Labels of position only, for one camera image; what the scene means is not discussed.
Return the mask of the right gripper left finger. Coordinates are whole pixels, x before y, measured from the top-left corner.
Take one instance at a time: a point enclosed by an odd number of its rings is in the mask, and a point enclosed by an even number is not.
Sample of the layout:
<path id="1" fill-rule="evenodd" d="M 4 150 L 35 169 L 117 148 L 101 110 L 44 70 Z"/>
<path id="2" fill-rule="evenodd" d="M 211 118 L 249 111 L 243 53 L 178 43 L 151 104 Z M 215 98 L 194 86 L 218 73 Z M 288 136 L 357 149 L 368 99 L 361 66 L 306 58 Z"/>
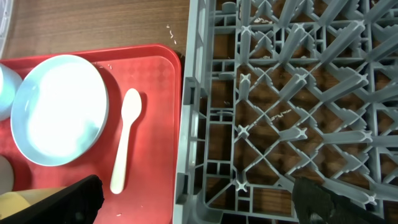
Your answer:
<path id="1" fill-rule="evenodd" d="M 97 175 L 89 175 L 42 201 L 1 219 L 1 224 L 91 224 L 103 202 L 102 181 Z"/>

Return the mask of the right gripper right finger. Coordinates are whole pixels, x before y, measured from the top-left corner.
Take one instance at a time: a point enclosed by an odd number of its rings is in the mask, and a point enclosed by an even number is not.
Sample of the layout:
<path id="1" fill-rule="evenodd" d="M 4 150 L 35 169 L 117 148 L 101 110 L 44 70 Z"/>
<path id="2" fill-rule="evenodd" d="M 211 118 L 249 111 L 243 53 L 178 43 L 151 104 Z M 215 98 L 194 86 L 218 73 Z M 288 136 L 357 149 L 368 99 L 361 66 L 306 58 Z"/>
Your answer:
<path id="1" fill-rule="evenodd" d="M 385 220 L 352 203 L 348 198 L 301 177 L 292 192 L 300 224 L 385 224 Z"/>

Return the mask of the yellow plastic cup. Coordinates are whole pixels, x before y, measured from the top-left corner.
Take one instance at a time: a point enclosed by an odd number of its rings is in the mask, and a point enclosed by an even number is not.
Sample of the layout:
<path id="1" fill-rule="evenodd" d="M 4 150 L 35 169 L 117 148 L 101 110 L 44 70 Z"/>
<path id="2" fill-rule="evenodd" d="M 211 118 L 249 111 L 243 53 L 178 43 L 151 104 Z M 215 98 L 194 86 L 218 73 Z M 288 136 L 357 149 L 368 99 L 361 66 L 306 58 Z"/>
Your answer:
<path id="1" fill-rule="evenodd" d="M 10 217 L 64 188 L 32 189 L 4 193 L 1 195 L 1 219 Z"/>

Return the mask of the light blue plate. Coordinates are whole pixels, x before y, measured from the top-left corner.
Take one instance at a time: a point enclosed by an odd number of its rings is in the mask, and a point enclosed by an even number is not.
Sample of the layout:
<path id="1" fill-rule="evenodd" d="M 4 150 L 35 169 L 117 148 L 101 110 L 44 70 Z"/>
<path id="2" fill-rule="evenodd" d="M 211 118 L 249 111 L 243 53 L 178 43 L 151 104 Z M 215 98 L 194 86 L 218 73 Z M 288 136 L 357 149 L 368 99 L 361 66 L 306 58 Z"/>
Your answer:
<path id="1" fill-rule="evenodd" d="M 29 161 L 61 166 L 94 145 L 108 111 L 108 90 L 98 69 L 76 55 L 54 56 L 20 85 L 11 111 L 12 137 Z"/>

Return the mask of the white plastic spoon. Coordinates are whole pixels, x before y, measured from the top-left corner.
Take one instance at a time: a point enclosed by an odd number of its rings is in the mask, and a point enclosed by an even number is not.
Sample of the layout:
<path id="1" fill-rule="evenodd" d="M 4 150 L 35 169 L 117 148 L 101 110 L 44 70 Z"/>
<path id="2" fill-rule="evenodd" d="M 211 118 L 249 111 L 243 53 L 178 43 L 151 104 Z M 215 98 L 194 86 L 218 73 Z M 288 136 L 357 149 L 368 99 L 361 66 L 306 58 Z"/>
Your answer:
<path id="1" fill-rule="evenodd" d="M 141 111 L 142 99 L 139 92 L 134 88 L 128 89 L 121 107 L 123 126 L 110 182 L 110 190 L 113 194 L 120 194 L 124 189 L 131 126 L 140 116 Z"/>

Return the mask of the light blue rice bowl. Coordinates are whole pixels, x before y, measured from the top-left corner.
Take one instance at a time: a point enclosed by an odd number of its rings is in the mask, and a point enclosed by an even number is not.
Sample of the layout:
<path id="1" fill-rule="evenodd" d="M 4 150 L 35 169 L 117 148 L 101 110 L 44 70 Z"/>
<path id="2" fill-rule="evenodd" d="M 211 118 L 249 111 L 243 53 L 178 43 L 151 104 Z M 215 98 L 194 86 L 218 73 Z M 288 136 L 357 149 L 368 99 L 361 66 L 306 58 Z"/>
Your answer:
<path id="1" fill-rule="evenodd" d="M 21 83 L 22 78 L 17 72 L 1 64 L 1 121 L 10 117 L 12 104 Z"/>

